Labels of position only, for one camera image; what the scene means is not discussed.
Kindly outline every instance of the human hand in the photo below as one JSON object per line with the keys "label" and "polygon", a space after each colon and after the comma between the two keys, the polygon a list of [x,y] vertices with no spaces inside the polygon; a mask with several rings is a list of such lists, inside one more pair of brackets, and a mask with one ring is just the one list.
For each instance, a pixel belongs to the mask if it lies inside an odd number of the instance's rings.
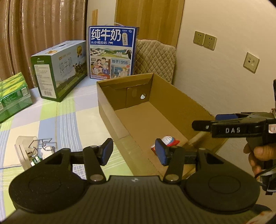
{"label": "human hand", "polygon": [[268,161],[270,159],[276,159],[276,143],[268,144],[264,146],[258,146],[251,151],[248,144],[245,145],[243,152],[249,154],[248,161],[252,167],[254,175],[257,175],[262,171],[261,161]]}

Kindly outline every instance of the snack packet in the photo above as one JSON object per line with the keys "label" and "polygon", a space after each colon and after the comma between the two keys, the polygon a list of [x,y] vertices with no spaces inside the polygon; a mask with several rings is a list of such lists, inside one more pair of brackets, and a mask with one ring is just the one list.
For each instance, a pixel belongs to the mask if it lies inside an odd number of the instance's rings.
{"label": "snack packet", "polygon": [[[171,136],[165,136],[164,138],[161,139],[162,142],[164,142],[166,144],[166,146],[168,147],[171,147],[171,146],[174,146],[174,145],[177,145],[180,141],[179,140],[176,140],[174,137],[171,137]],[[154,152],[154,154],[156,155],[155,153],[155,144],[153,144],[151,147],[151,150]]]}

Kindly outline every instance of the nutrition label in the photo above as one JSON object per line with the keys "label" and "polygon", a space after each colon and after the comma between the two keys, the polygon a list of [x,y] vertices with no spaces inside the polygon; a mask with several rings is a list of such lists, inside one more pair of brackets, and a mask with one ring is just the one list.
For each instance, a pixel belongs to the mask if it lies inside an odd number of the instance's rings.
{"label": "nutrition label", "polygon": [[51,70],[49,65],[34,65],[38,85],[41,95],[44,97],[56,99],[55,89],[51,77]]}

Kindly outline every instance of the electrical outlet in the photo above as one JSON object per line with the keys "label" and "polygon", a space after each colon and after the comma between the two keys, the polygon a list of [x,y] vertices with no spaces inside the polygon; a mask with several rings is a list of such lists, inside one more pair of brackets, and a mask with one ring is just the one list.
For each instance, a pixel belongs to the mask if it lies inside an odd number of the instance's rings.
{"label": "electrical outlet", "polygon": [[247,52],[243,66],[253,73],[256,72],[260,59]]}
{"label": "electrical outlet", "polygon": [[205,39],[204,39],[204,43],[203,43],[204,47],[214,50],[216,43],[217,43],[216,37],[210,36],[208,34],[205,35]]}
{"label": "electrical outlet", "polygon": [[205,37],[205,34],[204,33],[200,33],[198,31],[195,32],[195,36],[193,38],[193,42],[195,44],[198,44],[198,45],[203,45],[203,42],[204,42],[204,37]]}

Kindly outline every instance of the table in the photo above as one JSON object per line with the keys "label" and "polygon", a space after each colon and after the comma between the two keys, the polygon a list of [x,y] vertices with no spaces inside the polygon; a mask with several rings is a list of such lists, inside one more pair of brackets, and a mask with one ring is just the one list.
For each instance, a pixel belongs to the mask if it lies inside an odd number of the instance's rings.
{"label": "table", "polygon": [[[0,221],[15,210],[8,189],[10,182],[23,172],[14,148],[18,136],[53,138],[57,150],[70,148],[71,151],[101,145],[110,138],[99,115],[96,81],[86,77],[61,103],[42,99],[37,88],[31,89],[33,105],[1,124]],[[102,169],[107,179],[110,175],[132,175],[116,145]],[[73,172],[86,178],[83,165],[74,165]]]}

